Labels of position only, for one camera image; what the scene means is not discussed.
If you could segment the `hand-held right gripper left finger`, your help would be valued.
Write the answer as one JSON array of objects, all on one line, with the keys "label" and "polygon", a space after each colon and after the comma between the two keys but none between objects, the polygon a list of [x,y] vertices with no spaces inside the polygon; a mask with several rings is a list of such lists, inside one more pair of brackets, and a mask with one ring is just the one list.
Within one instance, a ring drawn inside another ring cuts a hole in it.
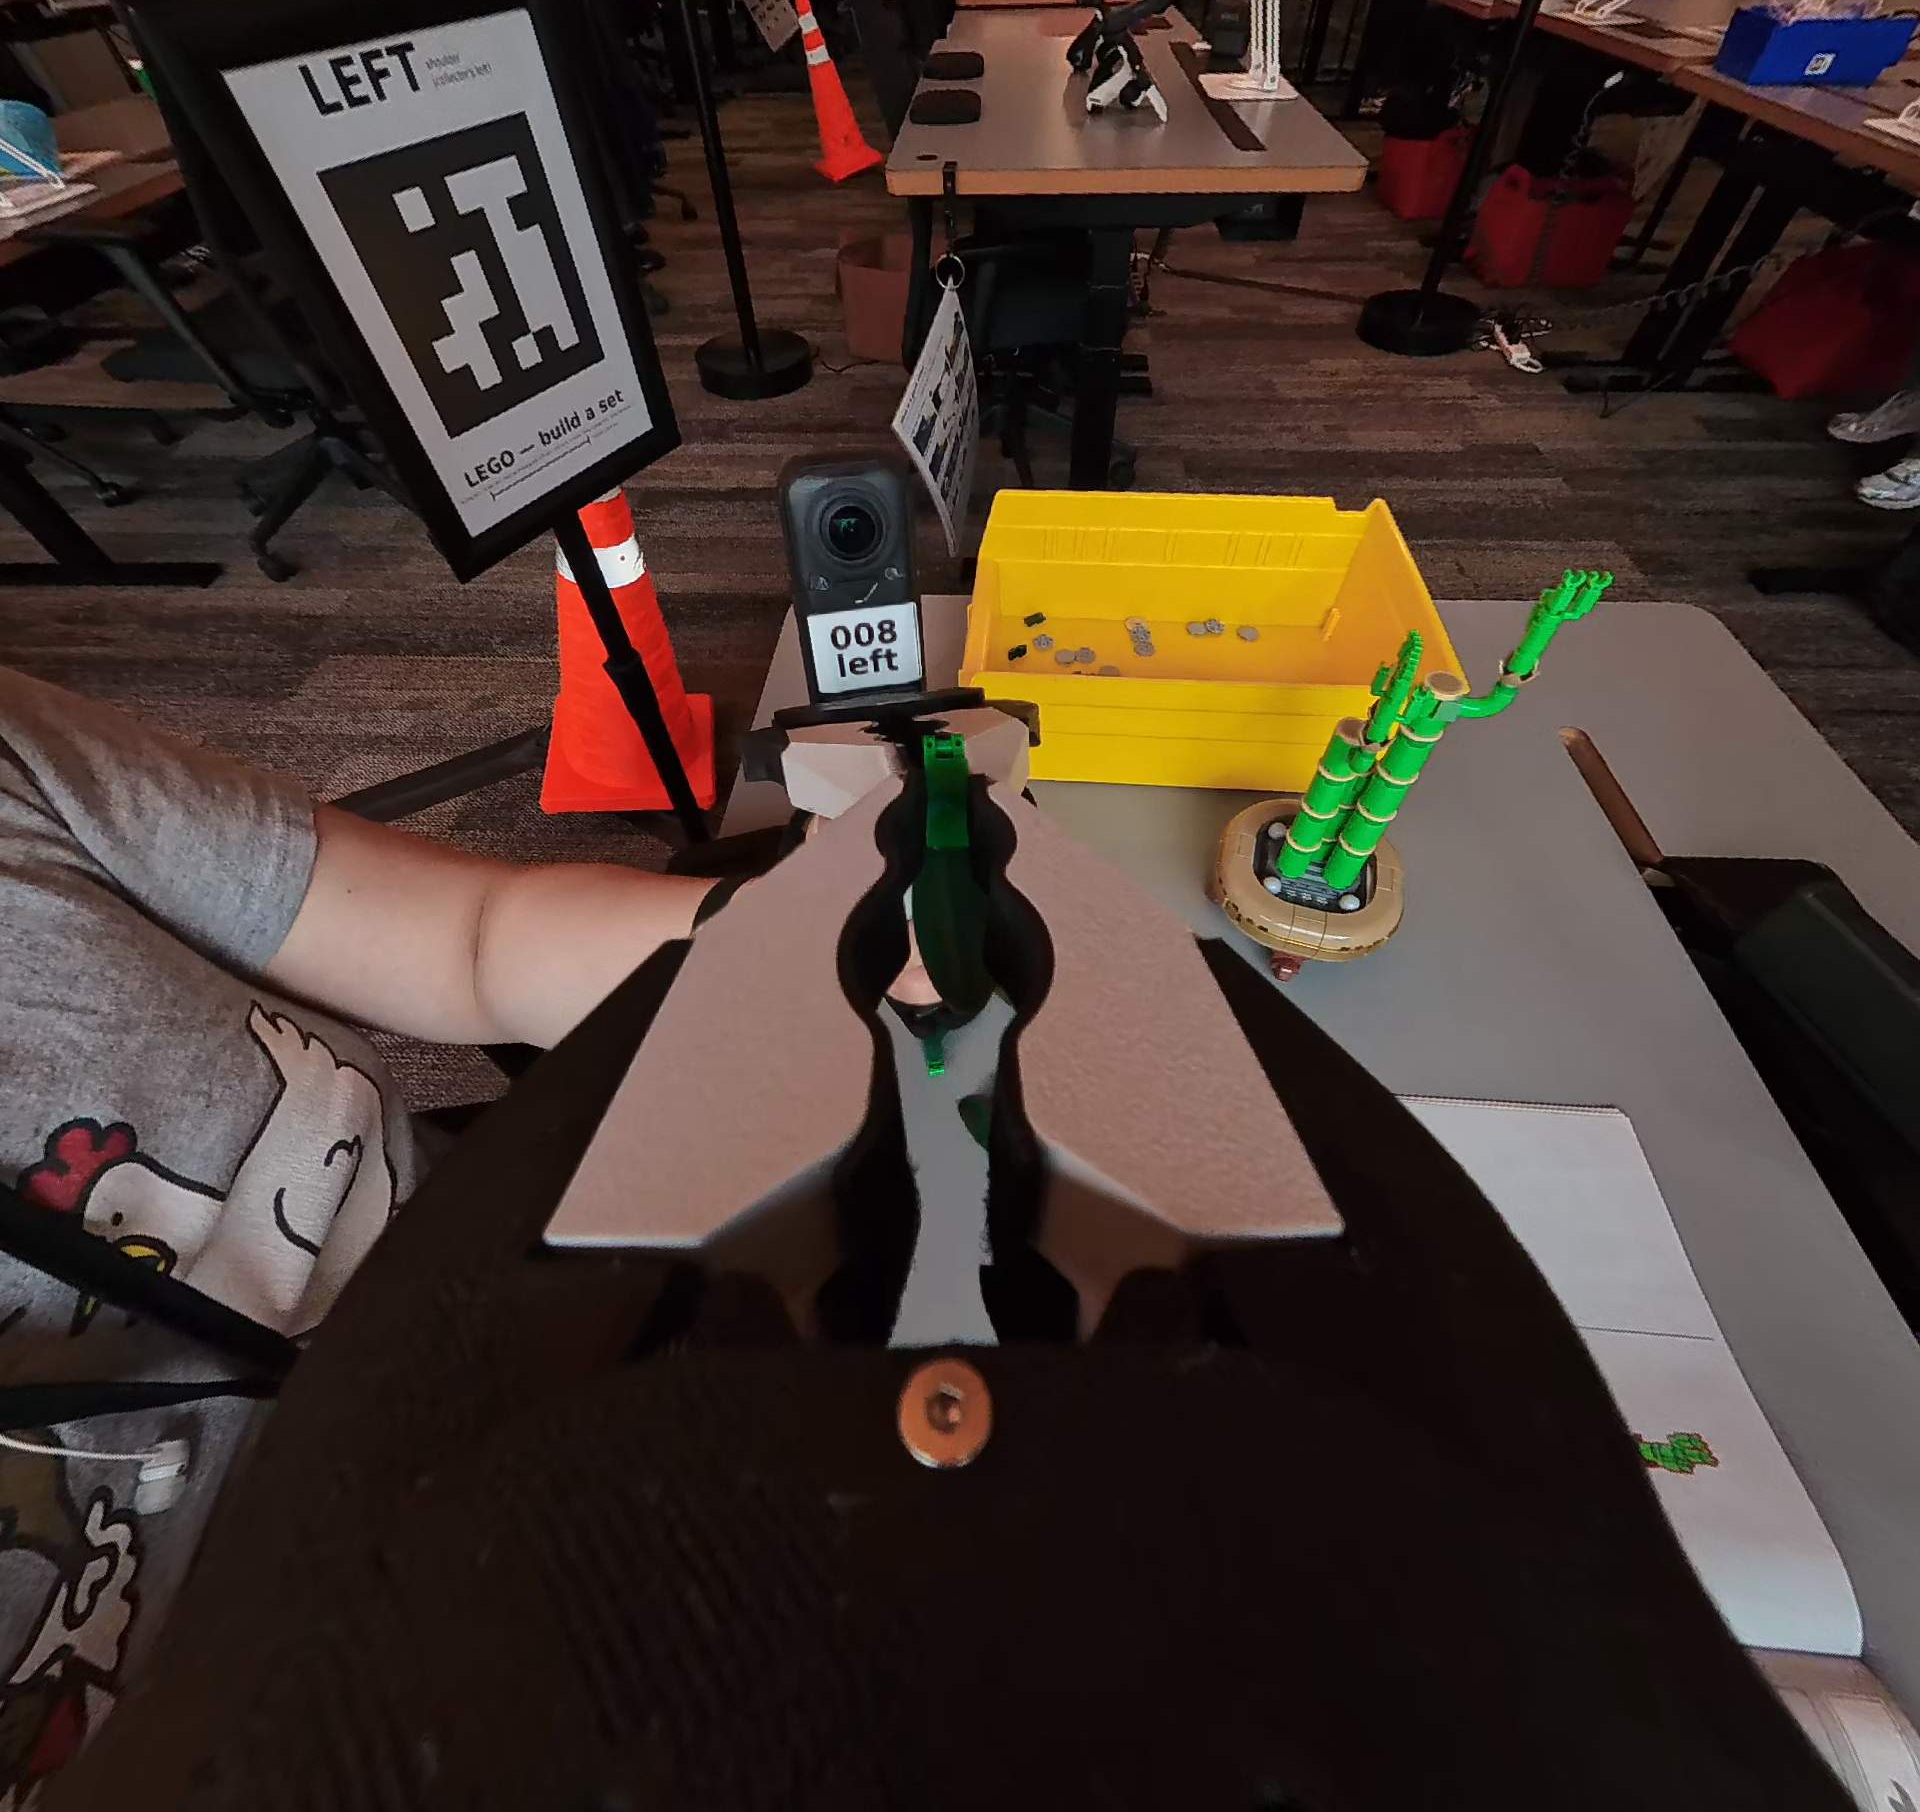
[{"label": "hand-held right gripper left finger", "polygon": [[888,1343],[921,1204],[879,1001],[907,962],[904,779],[708,914],[544,1229],[764,1278],[815,1333]]}]

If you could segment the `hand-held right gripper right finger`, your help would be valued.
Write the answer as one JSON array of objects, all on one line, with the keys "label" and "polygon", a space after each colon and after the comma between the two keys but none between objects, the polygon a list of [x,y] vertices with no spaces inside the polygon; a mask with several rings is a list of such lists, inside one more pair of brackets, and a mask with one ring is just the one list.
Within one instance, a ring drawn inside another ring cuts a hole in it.
[{"label": "hand-held right gripper right finger", "polygon": [[1208,962],[1235,950],[1004,784],[981,786],[981,885],[1013,1007],[981,1270],[997,1327],[1094,1327],[1133,1270],[1342,1234]]}]

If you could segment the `dark green brick leaf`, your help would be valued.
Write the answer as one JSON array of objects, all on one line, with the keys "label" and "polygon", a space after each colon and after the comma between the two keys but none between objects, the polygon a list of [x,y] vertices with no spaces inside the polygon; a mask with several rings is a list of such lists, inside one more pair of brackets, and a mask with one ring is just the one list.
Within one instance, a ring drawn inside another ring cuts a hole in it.
[{"label": "dark green brick leaf", "polygon": [[938,1004],[976,1018],[997,991],[987,962],[992,900],[963,845],[929,845],[911,882],[916,936]]}]

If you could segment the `person's left forearm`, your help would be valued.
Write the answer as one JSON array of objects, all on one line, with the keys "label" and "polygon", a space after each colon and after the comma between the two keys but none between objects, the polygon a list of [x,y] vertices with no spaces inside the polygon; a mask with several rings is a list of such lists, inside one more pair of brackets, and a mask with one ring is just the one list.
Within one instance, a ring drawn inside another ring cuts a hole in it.
[{"label": "person's left forearm", "polygon": [[317,810],[317,864],[266,979],[366,1027],[433,1042],[555,1046],[663,943],[711,879],[515,866]]}]

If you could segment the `group of grey brick pieces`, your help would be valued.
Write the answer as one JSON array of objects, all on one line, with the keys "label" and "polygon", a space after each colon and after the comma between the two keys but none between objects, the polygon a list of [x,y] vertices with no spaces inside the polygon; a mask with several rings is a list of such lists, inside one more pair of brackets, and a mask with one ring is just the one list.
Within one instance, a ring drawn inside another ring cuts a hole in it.
[{"label": "group of grey brick pieces", "polygon": [[1257,622],[1222,616],[1045,616],[1026,615],[992,641],[987,661],[1006,667],[1094,673],[1121,677],[1132,673],[1163,677],[1235,677],[1254,649],[1274,639]]}]

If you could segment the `hanging printed card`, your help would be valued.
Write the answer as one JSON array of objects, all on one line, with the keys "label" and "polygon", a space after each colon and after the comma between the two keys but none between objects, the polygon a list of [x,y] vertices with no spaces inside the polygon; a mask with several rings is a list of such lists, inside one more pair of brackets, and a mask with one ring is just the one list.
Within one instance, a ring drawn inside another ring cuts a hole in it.
[{"label": "hanging printed card", "polygon": [[980,455],[980,366],[953,284],[943,289],[894,435],[927,487],[948,553],[961,556]]}]

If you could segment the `yellow plastic bin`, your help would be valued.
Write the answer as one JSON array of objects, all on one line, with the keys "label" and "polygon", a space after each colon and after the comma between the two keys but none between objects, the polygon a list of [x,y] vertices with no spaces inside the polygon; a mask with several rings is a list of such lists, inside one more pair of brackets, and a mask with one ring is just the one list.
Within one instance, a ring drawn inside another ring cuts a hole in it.
[{"label": "yellow plastic bin", "polygon": [[[1270,632],[1235,677],[1006,667],[1015,620],[1222,616]],[[968,603],[961,681],[1037,705],[1031,771],[1056,784],[1303,790],[1338,720],[1407,632],[1421,665],[1463,673],[1386,502],[1311,496],[1004,490]]]}]

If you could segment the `green toy bamboo model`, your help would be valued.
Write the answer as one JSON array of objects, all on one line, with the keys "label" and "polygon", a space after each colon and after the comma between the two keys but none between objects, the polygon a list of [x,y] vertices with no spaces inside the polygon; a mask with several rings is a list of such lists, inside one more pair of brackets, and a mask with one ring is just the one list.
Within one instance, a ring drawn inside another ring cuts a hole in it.
[{"label": "green toy bamboo model", "polygon": [[1549,582],[1481,695],[1468,677],[1426,667],[1421,636],[1407,632],[1375,674],[1366,710],[1334,724],[1306,790],[1232,816],[1208,897],[1268,948],[1274,979],[1295,979],[1306,959],[1357,959],[1396,936],[1405,866],[1389,828],[1427,759],[1455,724],[1503,715],[1554,639],[1593,615],[1614,581],[1604,567],[1567,567]]}]

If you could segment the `cardboard box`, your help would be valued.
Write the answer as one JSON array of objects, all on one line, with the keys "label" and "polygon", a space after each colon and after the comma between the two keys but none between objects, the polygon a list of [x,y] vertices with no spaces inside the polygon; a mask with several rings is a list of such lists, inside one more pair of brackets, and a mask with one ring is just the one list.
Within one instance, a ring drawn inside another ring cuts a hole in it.
[{"label": "cardboard box", "polygon": [[851,357],[904,363],[911,271],[911,235],[889,231],[843,239],[837,291]]}]

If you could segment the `orange traffic cone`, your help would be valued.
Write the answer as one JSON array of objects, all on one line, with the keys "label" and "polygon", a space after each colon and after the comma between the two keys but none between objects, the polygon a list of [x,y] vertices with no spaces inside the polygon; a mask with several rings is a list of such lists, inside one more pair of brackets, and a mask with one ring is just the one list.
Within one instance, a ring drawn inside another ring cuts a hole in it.
[{"label": "orange traffic cone", "polygon": [[830,41],[812,9],[812,0],[794,0],[794,9],[802,33],[804,75],[812,86],[812,104],[825,149],[815,169],[828,183],[843,184],[861,172],[884,167],[884,155],[861,129],[856,113],[851,107],[843,73],[833,62]]},{"label": "orange traffic cone", "polygon": [[[660,695],[663,720],[680,755],[693,795],[701,807],[711,807],[717,795],[711,695],[690,692],[680,681],[680,665],[658,582],[637,547],[626,491],[613,490],[585,503],[582,520],[598,553],[598,567],[623,616],[623,630]],[[655,755],[609,674],[606,641],[594,627],[591,605],[565,553],[555,553],[555,630],[559,692],[549,718],[540,807],[549,813],[673,807]]]}]

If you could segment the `wooden background table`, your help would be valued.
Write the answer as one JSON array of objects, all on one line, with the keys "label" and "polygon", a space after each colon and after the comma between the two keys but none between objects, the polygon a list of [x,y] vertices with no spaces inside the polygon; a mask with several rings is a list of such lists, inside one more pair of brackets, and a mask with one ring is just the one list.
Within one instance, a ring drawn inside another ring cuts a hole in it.
[{"label": "wooden background table", "polygon": [[997,209],[1018,231],[1087,231],[1087,311],[1074,391],[1074,487],[1113,476],[1121,344],[1132,323],[1138,231],[1186,231],[1262,196],[1357,192],[1363,155],[1303,97],[1213,99],[1181,62],[1190,27],[1174,18],[1142,36],[1142,60],[1167,104],[1086,108],[1087,78],[1070,70],[1075,6],[956,9],[943,51],[972,48],[984,70],[972,125],[907,125],[884,167],[910,204],[916,298],[924,295],[943,199]]}]

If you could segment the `framed marker sign stand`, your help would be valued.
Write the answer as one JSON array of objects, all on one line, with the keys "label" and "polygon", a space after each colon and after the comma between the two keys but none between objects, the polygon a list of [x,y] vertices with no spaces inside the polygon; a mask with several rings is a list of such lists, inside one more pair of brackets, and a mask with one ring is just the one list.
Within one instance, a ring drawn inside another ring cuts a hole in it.
[{"label": "framed marker sign stand", "polygon": [[562,0],[118,0],[458,581],[567,556],[708,840],[585,510],[680,442]]}]

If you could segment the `idle black white gripper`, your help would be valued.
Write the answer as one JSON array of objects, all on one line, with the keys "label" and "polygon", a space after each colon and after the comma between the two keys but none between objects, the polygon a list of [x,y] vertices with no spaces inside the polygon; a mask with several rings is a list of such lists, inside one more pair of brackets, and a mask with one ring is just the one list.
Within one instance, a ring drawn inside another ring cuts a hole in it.
[{"label": "idle black white gripper", "polygon": [[1162,24],[1174,0],[1075,0],[1091,9],[1091,21],[1081,24],[1070,41],[1070,70],[1087,78],[1086,113],[1141,113],[1148,108],[1157,120],[1167,120],[1167,99],[1145,70],[1145,54],[1138,41],[1138,29]]}]

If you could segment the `red bag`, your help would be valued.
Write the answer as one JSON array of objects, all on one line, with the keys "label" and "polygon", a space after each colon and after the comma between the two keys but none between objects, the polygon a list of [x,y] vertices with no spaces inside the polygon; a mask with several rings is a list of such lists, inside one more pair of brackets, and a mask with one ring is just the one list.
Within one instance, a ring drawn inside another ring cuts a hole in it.
[{"label": "red bag", "polygon": [[1486,192],[1466,264],[1492,289],[1593,289],[1635,209],[1628,175],[1549,179],[1511,165]]},{"label": "red bag", "polygon": [[1379,204],[1407,223],[1443,223],[1477,129],[1455,120],[1430,135],[1384,135],[1378,165]]},{"label": "red bag", "polygon": [[1849,239],[1793,261],[1725,348],[1777,398],[1884,398],[1918,354],[1918,253]]}]

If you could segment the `blue bin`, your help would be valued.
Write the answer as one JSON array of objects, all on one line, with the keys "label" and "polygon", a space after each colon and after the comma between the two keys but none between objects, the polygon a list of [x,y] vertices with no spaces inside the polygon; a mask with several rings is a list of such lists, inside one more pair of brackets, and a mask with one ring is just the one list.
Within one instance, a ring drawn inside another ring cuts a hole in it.
[{"label": "blue bin", "polygon": [[1772,6],[1742,6],[1714,54],[1714,73],[1749,88],[1866,88],[1900,62],[1918,33],[1918,13],[1877,18],[1793,18]]}]

